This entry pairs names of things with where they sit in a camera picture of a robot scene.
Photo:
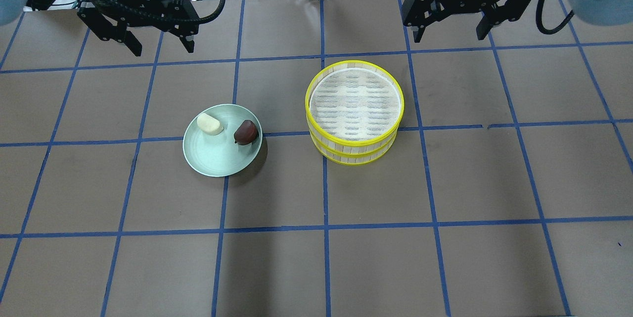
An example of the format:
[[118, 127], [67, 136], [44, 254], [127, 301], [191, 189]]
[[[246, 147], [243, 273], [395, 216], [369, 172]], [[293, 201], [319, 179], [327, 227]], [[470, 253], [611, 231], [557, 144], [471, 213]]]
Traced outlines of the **yellow steamer layer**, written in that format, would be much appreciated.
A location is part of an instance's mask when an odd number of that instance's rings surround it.
[[393, 146], [396, 137], [397, 134], [393, 133], [388, 137], [386, 143], [378, 144], [377, 148], [366, 152], [347, 153], [329, 148], [324, 143], [321, 143], [314, 134], [310, 133], [310, 138], [321, 155], [332, 162], [346, 166], [366, 165], [370, 162], [377, 161], [386, 154], [391, 146]]
[[325, 145], [379, 144], [399, 128], [405, 112], [398, 81], [362, 60], [339, 61], [319, 71], [304, 103], [308, 128]]

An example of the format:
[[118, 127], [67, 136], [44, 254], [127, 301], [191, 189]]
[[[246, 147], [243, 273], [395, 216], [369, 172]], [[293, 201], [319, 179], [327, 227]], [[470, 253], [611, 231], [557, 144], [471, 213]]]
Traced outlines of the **brown bun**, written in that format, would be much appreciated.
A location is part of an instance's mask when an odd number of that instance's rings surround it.
[[244, 120], [233, 133], [234, 143], [246, 146], [253, 143], [259, 137], [259, 130], [251, 120]]

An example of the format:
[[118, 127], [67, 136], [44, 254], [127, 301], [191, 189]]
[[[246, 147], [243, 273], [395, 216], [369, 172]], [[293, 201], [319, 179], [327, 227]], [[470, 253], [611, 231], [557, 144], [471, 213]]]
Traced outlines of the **light green plate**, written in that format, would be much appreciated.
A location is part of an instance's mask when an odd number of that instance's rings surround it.
[[[228, 177], [245, 169], [255, 160], [262, 148], [263, 129], [258, 117], [236, 104], [219, 104], [201, 113], [215, 117], [224, 126], [223, 132], [217, 136], [209, 136], [201, 132], [196, 125], [196, 117], [185, 130], [182, 150], [185, 161], [196, 172], [206, 177]], [[240, 146], [234, 143], [233, 133], [244, 120], [253, 121], [259, 137], [251, 144]]]

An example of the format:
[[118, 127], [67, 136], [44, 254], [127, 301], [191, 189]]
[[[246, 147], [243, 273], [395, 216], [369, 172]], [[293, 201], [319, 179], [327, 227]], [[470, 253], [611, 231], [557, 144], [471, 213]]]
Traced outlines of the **white bun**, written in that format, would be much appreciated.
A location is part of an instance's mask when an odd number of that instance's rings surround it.
[[205, 112], [196, 117], [196, 125], [201, 132], [209, 136], [217, 136], [224, 130], [219, 120]]

